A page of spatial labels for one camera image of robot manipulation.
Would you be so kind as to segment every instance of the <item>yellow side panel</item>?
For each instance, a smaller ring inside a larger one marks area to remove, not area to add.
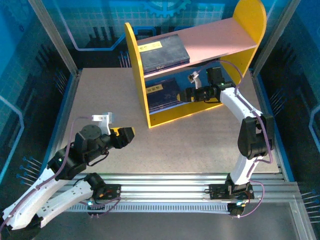
[[[146,94],[144,70],[142,67],[142,61],[141,61],[141,56],[138,49],[137,40],[136,40],[134,31],[130,26],[130,23],[126,22],[124,24],[124,32],[125,32],[126,43],[128,45],[132,72],[133,72],[133,77],[136,84],[140,105],[142,107],[142,111],[144,112],[144,115],[148,122],[148,126],[150,128],[149,108],[148,108],[148,101],[147,101],[147,94]]]
[[[240,0],[235,7],[233,18],[251,36],[251,38],[257,43],[257,46],[253,49],[223,56],[221,57],[221,60],[226,60],[235,64],[244,76],[252,59],[254,58],[254,55],[256,54],[262,38],[265,35],[267,15],[265,7],[260,0]],[[227,63],[222,63],[222,65],[234,83],[238,84],[241,79],[239,73]]]
[[[188,117],[194,113],[201,112],[204,110],[213,109],[215,107],[222,106],[222,103],[205,103],[201,102],[191,102],[182,106],[176,106],[174,108],[154,113],[150,115],[150,126],[156,127],[161,124],[171,122],[183,117]]]

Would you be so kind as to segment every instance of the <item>pink shelf board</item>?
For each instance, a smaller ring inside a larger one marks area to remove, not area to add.
[[[141,39],[137,41],[137,44],[142,45],[173,34],[178,34],[181,38],[190,56],[190,63],[146,74],[144,76],[145,80],[156,75],[242,52],[257,46],[249,34],[232,17]]]

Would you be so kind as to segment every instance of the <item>gray table surface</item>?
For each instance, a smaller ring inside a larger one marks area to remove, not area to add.
[[[252,210],[249,204],[246,211]],[[64,212],[36,240],[298,240],[288,204],[262,203],[249,216],[213,213],[113,213],[91,219]]]
[[[260,109],[249,74],[240,92]],[[238,159],[240,123],[224,105],[148,129],[131,68],[83,69],[62,146],[76,117],[105,112],[115,114],[111,127],[134,127],[135,137],[125,148],[112,149],[106,160],[88,167],[86,173],[228,173]],[[92,123],[78,120],[73,132]],[[255,170],[278,171],[276,161],[260,163]]]

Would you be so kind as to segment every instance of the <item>book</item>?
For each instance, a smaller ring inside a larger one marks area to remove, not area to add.
[[[190,56],[178,34],[158,38],[138,46],[144,74],[187,64]]]
[[[177,100],[180,88],[174,77],[151,84],[146,82],[145,87],[150,113],[181,103]]]

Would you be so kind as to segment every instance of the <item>robotic arm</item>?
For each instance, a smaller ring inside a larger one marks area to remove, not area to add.
[[[230,214],[239,216],[244,211],[246,200],[255,198],[250,184],[253,171],[259,162],[268,163],[263,160],[263,157],[268,154],[268,148],[257,115],[263,122],[271,150],[275,145],[274,119],[272,115],[263,114],[255,109],[236,91],[233,82],[225,82],[220,67],[208,68],[206,72],[209,86],[201,87],[199,74],[194,72],[188,78],[190,82],[195,83],[195,87],[186,88],[180,92],[177,99],[181,102],[223,103],[241,123],[238,137],[240,155],[235,169],[227,175],[225,184],[210,184],[209,189],[205,191],[210,194],[212,200],[236,199],[239,201],[240,204],[229,204]]]
[[[98,185],[100,189],[105,187],[101,183],[101,178],[93,183],[90,178],[98,177],[88,175],[71,190],[49,200],[57,190],[84,171],[87,166],[93,166],[104,160],[110,149],[121,149],[132,141],[135,135],[134,129],[132,127],[109,129],[110,116],[111,113],[92,116],[93,121],[101,122],[100,127],[96,125],[83,127],[75,135],[68,155],[66,156],[67,147],[59,150],[48,162],[47,168],[37,181],[15,203],[3,210],[0,219],[2,239],[24,239],[27,232],[30,232],[30,235],[27,235],[26,239],[32,239],[33,234],[37,234],[37,229],[44,227],[55,216],[73,204],[92,197],[97,182],[100,183]],[[105,157],[90,164],[101,155]],[[65,165],[60,171],[65,156]],[[60,173],[55,178],[39,187],[58,171]]]

